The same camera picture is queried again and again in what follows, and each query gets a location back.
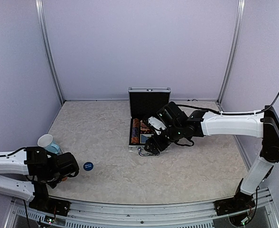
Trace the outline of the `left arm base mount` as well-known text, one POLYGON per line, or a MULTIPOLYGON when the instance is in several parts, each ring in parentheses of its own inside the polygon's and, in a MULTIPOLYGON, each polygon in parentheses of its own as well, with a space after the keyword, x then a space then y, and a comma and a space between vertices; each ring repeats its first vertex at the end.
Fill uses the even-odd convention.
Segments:
POLYGON ((45 184, 34 183, 33 195, 34 198, 28 204, 30 208, 67 217, 71 202, 50 197, 45 184))

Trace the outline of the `red playing card deck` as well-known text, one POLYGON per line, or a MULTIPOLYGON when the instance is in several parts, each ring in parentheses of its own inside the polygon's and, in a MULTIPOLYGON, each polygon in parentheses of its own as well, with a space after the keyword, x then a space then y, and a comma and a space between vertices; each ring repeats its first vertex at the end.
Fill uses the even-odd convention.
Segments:
POLYGON ((140 133, 141 134, 152 134, 153 131, 151 129, 149 129, 145 123, 141 120, 140 121, 140 133))

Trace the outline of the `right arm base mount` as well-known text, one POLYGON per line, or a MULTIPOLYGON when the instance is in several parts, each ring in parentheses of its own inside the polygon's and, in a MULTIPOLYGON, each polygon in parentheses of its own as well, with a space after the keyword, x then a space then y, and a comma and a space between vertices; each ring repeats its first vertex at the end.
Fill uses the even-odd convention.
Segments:
POLYGON ((242 193, 240 187, 237 188, 233 197, 216 200, 214 207, 217 216, 227 215, 246 209, 254 208, 256 203, 253 199, 253 194, 247 195, 242 193))

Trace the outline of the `aluminium poker case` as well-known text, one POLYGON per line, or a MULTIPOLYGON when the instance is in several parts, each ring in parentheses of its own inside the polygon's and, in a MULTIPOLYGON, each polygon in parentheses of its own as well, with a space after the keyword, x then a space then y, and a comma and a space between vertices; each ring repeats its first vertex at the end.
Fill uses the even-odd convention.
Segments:
POLYGON ((160 108, 170 100, 171 89, 169 87, 129 87, 130 105, 130 134, 129 150, 137 151, 140 156, 147 156, 144 151, 145 144, 131 144, 131 129, 134 118, 138 118, 145 123, 145 120, 152 117, 160 108))

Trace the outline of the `blue playing card deck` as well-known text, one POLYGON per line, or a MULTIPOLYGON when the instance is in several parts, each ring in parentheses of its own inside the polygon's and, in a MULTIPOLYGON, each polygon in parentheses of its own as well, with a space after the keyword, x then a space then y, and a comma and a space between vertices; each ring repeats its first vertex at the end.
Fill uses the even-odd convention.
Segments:
POLYGON ((152 136, 153 134, 140 134, 140 143, 145 144, 146 141, 152 136))

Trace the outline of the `blue small blind button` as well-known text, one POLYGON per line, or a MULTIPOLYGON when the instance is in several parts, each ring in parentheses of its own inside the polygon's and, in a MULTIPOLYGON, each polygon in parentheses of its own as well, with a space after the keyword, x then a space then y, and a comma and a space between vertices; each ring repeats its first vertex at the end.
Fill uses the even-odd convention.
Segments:
POLYGON ((93 169, 93 163, 92 162, 85 162, 84 164, 83 164, 83 169, 85 170, 85 171, 91 171, 92 169, 93 169))

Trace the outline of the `left chip row in case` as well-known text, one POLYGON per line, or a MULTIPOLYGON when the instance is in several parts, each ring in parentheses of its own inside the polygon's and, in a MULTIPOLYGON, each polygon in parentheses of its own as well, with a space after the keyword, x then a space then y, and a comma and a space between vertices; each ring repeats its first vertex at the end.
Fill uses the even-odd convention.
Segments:
POLYGON ((138 144, 140 142, 140 120, 138 118, 134 118, 132 122, 131 129, 131 144, 138 144))

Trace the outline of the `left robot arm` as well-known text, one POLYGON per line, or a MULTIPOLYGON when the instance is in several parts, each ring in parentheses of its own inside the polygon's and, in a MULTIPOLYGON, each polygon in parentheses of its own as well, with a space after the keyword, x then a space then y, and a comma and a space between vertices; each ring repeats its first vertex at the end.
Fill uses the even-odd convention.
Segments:
POLYGON ((54 207, 47 188, 54 189, 64 178, 78 173, 79 165, 70 152, 56 155, 42 147, 0 152, 0 194, 35 200, 43 211, 54 207))

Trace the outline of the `right rear aluminium post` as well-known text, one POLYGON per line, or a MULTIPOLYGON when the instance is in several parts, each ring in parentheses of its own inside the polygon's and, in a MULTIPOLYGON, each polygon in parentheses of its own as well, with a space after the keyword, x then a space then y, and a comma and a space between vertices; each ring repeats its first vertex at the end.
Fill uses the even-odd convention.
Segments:
POLYGON ((239 43, 239 37, 241 34, 241 29, 242 29, 245 2, 246 2, 245 0, 238 1, 236 21, 235 21, 233 36, 232 36, 232 44, 231 44, 230 51, 229 51, 229 56, 228 56, 228 61, 227 61, 227 65, 225 68, 223 82, 222 82, 220 92, 219 92, 219 95, 217 98, 217 103, 219 105, 221 105, 224 100, 224 96, 227 91, 229 79, 230 79, 231 72, 233 69, 233 64, 234 64, 235 56, 237 53, 238 43, 239 43))

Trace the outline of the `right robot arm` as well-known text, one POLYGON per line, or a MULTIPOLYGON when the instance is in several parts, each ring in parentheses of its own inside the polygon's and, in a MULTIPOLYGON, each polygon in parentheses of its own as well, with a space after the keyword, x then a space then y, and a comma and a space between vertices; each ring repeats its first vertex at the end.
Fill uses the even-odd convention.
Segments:
POLYGON ((241 135, 262 139, 261 152, 241 181, 237 195, 230 206, 240 211, 249 203, 259 184, 270 174, 279 162, 279 117, 273 104, 251 112, 223 112, 209 108, 193 107, 186 115, 182 104, 170 102, 147 119, 153 135, 147 139, 144 150, 149 155, 159 155, 170 144, 179 140, 213 135, 241 135))

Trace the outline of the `aluminium post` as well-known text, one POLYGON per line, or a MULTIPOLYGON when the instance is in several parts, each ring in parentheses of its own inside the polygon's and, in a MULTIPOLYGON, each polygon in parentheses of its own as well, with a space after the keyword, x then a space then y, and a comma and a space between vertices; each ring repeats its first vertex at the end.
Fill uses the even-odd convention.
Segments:
POLYGON ((53 56, 52 56, 52 51, 51 51, 51 46, 48 38, 48 32, 47 32, 47 23, 44 15, 44 6, 43 6, 43 1, 42 0, 36 0, 35 1, 35 6, 37 10, 37 16, 38 16, 38 22, 42 34, 42 39, 43 39, 43 45, 44 45, 44 50, 46 53, 47 57, 47 62, 48 66, 50 69, 51 77, 55 86, 56 94, 58 97, 58 100, 60 102, 60 105, 63 106, 65 103, 65 98, 62 92, 62 88, 59 82, 59 78, 56 72, 56 67, 54 64, 53 56))
POLYGON ((220 92, 219 92, 219 95, 217 98, 217 103, 219 105, 221 105, 224 100, 224 96, 227 91, 229 79, 230 79, 231 72, 233 69, 233 64, 234 64, 235 56, 237 53, 238 43, 239 43, 239 37, 241 34, 241 29, 242 29, 245 2, 246 2, 245 0, 238 1, 236 21, 235 21, 233 36, 232 36, 232 44, 231 44, 230 51, 229 51, 229 56, 228 56, 228 61, 227 61, 227 65, 225 68, 223 82, 222 82, 220 92))

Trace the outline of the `left rear aluminium post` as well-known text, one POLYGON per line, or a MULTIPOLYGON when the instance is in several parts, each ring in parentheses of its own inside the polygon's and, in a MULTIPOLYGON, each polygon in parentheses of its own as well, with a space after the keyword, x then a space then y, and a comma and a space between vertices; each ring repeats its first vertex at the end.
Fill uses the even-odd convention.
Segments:
POLYGON ((36 0, 35 1, 35 6, 37 10, 37 16, 38 16, 38 22, 42 34, 42 39, 43 39, 43 45, 44 45, 44 50, 46 53, 47 57, 47 62, 48 66, 50 69, 51 77, 55 86, 56 94, 58 97, 58 100, 60 102, 60 105, 63 106, 65 103, 65 98, 62 92, 62 88, 59 82, 59 78, 56 72, 56 67, 54 64, 53 56, 52 56, 52 51, 51 51, 51 46, 48 38, 48 32, 47 32, 47 23, 44 15, 44 6, 43 6, 43 1, 42 0, 36 0))

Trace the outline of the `front aluminium frame rail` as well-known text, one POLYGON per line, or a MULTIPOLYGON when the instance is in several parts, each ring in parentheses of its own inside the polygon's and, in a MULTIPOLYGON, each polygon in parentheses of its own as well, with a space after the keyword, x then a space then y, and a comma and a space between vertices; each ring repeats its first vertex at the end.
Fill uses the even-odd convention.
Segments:
POLYGON ((124 205, 72 200, 67 216, 25 209, 13 199, 6 228, 231 228, 240 213, 217 215, 213 200, 159 205, 124 205))

